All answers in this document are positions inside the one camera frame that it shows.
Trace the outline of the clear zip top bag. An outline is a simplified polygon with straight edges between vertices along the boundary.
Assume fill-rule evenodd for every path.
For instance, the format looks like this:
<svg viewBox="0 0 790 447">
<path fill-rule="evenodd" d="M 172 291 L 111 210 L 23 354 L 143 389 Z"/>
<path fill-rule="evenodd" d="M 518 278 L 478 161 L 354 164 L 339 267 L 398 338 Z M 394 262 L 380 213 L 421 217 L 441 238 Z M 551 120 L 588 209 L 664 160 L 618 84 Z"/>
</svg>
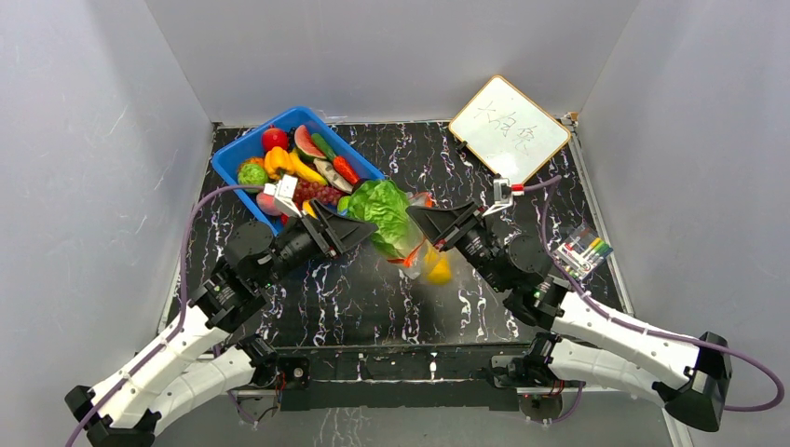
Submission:
<svg viewBox="0 0 790 447">
<path fill-rule="evenodd" d="M 430 250 L 437 251 L 425 238 L 415 221 L 409 218 L 406 235 L 393 243 L 394 255 L 387 255 L 386 261 L 398 267 L 410 279 L 428 284 L 424 276 L 424 256 Z"/>
</svg>

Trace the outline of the yellow toy mango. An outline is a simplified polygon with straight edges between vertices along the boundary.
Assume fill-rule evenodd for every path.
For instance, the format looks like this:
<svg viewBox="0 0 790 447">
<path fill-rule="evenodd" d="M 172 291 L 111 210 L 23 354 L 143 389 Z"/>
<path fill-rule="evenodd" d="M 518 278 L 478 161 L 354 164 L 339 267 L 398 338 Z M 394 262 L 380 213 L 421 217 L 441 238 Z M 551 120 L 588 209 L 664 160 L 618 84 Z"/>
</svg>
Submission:
<svg viewBox="0 0 790 447">
<path fill-rule="evenodd" d="M 430 250 L 423 258 L 425 281 L 432 285 L 444 285 L 452 279 L 452 268 L 446 252 Z"/>
</svg>

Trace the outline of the green toy lettuce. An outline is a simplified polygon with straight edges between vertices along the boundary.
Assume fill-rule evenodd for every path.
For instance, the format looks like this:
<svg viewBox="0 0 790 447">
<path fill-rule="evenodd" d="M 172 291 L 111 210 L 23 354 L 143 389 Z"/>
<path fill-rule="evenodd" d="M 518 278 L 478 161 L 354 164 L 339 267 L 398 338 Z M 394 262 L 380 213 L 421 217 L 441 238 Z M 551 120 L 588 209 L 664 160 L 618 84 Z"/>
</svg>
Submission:
<svg viewBox="0 0 790 447">
<path fill-rule="evenodd" d="M 370 240 L 380 254 L 388 259 L 407 258 L 422 241 L 407 213 L 409 206 L 409 197 L 395 182 L 371 180 L 351 194 L 347 215 L 377 226 Z"/>
</svg>

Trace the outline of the green toy custard apple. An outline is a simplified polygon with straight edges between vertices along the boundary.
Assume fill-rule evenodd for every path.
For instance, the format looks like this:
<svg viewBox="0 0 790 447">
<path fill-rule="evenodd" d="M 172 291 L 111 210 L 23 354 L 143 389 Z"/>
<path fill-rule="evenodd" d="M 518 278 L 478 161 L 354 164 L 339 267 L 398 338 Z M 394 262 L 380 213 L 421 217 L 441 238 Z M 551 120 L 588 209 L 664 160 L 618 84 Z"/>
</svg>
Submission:
<svg viewBox="0 0 790 447">
<path fill-rule="evenodd" d="M 244 163 L 238 169 L 237 180 L 239 184 L 264 185 L 269 177 L 264 167 L 257 163 Z"/>
</svg>

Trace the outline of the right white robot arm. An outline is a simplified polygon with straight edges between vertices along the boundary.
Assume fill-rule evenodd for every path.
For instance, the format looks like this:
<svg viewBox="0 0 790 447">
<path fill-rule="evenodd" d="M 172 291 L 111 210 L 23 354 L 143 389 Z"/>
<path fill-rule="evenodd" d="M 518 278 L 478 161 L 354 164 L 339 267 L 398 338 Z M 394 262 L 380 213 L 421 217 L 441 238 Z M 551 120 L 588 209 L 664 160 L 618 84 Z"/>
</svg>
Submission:
<svg viewBox="0 0 790 447">
<path fill-rule="evenodd" d="M 435 249 L 457 250 L 492 289 L 508 293 L 504 305 L 516 319 L 538 329 L 521 357 L 491 358 L 494 386 L 614 388 L 689 427 L 720 428 L 731 379 L 723 337 L 706 332 L 686 341 L 609 307 L 593 309 L 539 238 L 520 235 L 501 244 L 473 202 L 450 210 L 410 206 L 407 213 Z"/>
</svg>

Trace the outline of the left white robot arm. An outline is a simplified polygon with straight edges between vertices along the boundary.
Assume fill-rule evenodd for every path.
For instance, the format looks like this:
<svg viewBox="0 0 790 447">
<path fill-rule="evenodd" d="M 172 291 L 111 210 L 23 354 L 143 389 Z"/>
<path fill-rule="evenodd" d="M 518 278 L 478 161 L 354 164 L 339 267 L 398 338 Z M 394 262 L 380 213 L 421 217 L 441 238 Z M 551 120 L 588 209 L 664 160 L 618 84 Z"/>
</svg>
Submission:
<svg viewBox="0 0 790 447">
<path fill-rule="evenodd" d="M 150 446 L 168 425 L 218 395 L 286 379 L 277 351 L 258 335 L 211 361 L 200 357 L 265 305 L 267 287 L 314 258 L 350 251 L 377 229 L 320 203 L 314 210 L 291 218 L 278 234 L 260 221 L 238 226 L 211 276 L 157 338 L 100 383 L 67 393 L 91 445 Z"/>
</svg>

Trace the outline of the toy purple grapes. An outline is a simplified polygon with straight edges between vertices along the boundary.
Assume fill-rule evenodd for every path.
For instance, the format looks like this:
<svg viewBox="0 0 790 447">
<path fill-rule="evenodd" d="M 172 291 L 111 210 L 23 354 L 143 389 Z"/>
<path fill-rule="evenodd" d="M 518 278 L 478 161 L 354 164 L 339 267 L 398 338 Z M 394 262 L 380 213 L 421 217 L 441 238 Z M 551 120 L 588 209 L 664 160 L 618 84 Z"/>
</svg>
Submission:
<svg viewBox="0 0 790 447">
<path fill-rule="evenodd" d="M 324 205 L 337 206 L 340 198 L 344 195 L 342 191 L 329 185 L 311 183 L 304 179 L 299 179 L 293 194 L 293 203 L 301 208 L 304 202 L 317 199 Z"/>
</svg>

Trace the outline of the toy banana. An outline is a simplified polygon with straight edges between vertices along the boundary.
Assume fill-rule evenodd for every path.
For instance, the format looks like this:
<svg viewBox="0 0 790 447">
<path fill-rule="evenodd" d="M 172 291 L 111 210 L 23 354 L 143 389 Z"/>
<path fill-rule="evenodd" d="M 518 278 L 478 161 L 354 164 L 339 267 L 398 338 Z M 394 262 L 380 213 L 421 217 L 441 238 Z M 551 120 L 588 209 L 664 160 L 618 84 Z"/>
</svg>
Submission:
<svg viewBox="0 0 790 447">
<path fill-rule="evenodd" d="M 323 176 L 321 176 L 318 172 L 301 160 L 296 151 L 291 151 L 289 153 L 289 157 L 293 164 L 294 173 L 297 177 L 305 180 L 308 183 L 317 183 L 321 186 L 328 184 Z"/>
</svg>

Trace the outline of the green toy cucumber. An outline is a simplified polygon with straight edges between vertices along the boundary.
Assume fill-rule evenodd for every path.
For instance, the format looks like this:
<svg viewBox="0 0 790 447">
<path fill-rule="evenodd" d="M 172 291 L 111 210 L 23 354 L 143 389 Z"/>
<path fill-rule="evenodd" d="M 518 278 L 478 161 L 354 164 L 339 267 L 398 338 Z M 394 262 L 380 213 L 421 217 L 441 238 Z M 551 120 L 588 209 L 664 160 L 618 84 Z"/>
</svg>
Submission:
<svg viewBox="0 0 790 447">
<path fill-rule="evenodd" d="M 332 163 L 336 158 L 336 153 L 332 146 L 326 142 L 326 140 L 319 134 L 319 133 L 312 133 L 311 140 L 316 145 L 317 148 L 323 153 L 324 158 Z"/>
</svg>

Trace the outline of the yellow toy bell pepper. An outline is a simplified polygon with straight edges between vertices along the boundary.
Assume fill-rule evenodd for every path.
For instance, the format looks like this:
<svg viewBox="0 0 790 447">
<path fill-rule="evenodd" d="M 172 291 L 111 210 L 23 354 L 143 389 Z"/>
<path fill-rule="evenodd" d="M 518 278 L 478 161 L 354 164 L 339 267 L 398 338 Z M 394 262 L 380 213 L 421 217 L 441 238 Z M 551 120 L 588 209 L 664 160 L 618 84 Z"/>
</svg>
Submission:
<svg viewBox="0 0 790 447">
<path fill-rule="evenodd" d="M 270 181 L 278 181 L 283 175 L 294 174 L 291 155 L 280 146 L 274 146 L 266 153 L 264 168 Z"/>
</svg>

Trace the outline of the white dry-erase board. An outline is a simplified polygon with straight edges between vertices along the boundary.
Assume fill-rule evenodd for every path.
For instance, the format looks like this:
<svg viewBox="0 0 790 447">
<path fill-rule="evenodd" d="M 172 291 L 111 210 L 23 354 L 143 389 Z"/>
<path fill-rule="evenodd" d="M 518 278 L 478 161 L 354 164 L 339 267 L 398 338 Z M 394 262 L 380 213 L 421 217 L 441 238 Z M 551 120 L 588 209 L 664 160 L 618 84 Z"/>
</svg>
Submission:
<svg viewBox="0 0 790 447">
<path fill-rule="evenodd" d="M 448 129 L 493 173 L 513 183 L 533 177 L 571 138 L 565 126 L 500 75 L 484 84 Z"/>
</svg>

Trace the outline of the red toy pomegranate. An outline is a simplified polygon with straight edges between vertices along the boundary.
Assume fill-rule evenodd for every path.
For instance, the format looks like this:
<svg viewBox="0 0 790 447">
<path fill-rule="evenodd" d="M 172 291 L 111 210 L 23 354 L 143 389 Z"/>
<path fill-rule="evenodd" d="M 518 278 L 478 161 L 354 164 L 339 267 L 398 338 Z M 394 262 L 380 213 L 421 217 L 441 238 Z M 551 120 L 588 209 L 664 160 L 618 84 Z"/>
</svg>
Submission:
<svg viewBox="0 0 790 447">
<path fill-rule="evenodd" d="M 261 144 L 264 153 L 267 154 L 276 147 L 288 149 L 290 146 L 290 139 L 285 130 L 270 126 L 262 133 Z"/>
</svg>

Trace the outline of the blue plastic bin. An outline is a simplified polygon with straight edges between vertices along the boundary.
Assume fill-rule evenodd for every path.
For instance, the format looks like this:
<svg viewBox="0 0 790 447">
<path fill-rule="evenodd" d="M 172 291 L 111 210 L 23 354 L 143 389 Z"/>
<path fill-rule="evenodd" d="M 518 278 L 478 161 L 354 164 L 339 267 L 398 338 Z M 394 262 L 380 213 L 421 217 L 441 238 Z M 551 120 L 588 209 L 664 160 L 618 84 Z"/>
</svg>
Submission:
<svg viewBox="0 0 790 447">
<path fill-rule="evenodd" d="M 329 126 L 321 121 L 315 113 L 306 107 L 294 107 L 290 110 L 287 110 L 265 122 L 264 125 L 248 132 L 247 134 L 226 145 L 213 156 L 211 160 L 211 166 L 213 167 L 214 171 L 218 173 L 223 180 L 225 180 L 227 184 L 239 184 L 237 180 L 237 174 L 238 169 L 242 164 L 252 162 L 257 163 L 262 167 L 264 166 L 264 158 L 266 154 L 264 153 L 261 144 L 261 136 L 267 128 L 274 126 L 283 129 L 288 133 L 290 146 L 285 150 L 290 153 L 291 151 L 296 151 L 293 143 L 293 133 L 295 129 L 301 125 L 306 125 L 310 134 L 319 133 L 326 140 L 326 142 L 332 146 L 337 156 L 343 156 L 349 162 L 351 167 L 361 178 L 361 180 L 355 186 L 352 186 L 353 189 L 354 187 L 359 186 L 366 181 L 383 180 L 385 178 L 385 175 L 378 168 L 374 167 L 370 161 L 358 153 L 348 142 L 340 137 L 334 130 L 330 129 Z M 312 169 L 317 171 L 313 165 L 313 162 L 306 162 L 302 158 L 301 160 Z M 264 224 L 269 225 L 272 228 L 272 231 L 277 234 L 283 229 L 284 225 L 288 221 L 288 218 L 283 214 L 278 217 L 267 216 L 263 214 L 259 210 L 255 201 L 256 195 L 258 193 L 259 192 L 256 192 L 251 188 L 245 188 L 237 191 L 238 197 L 252 213 L 253 217 Z"/>
</svg>

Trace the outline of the pack of coloured markers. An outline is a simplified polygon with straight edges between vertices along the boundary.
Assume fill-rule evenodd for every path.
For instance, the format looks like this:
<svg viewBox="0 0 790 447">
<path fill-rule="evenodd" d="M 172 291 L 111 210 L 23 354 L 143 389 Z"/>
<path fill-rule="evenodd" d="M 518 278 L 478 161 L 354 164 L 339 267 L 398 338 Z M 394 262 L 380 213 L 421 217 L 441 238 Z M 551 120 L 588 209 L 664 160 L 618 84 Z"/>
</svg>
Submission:
<svg viewBox="0 0 790 447">
<path fill-rule="evenodd" d="M 592 227 L 583 223 L 552 254 L 566 273 L 573 279 L 582 281 L 612 252 L 613 248 Z"/>
</svg>

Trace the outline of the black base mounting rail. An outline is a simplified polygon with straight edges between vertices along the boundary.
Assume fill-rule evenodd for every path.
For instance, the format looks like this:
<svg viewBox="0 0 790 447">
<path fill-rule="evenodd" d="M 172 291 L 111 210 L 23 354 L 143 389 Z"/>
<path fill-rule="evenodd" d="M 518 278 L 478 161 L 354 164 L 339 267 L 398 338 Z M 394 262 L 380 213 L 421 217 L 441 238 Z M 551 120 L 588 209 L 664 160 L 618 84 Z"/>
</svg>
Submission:
<svg viewBox="0 0 790 447">
<path fill-rule="evenodd" d="M 218 396 L 269 398 L 284 412 L 324 408 L 483 407 L 542 416 L 591 379 L 552 378 L 531 344 L 281 347 L 250 337 L 180 373 L 149 407 L 159 423 Z"/>
</svg>

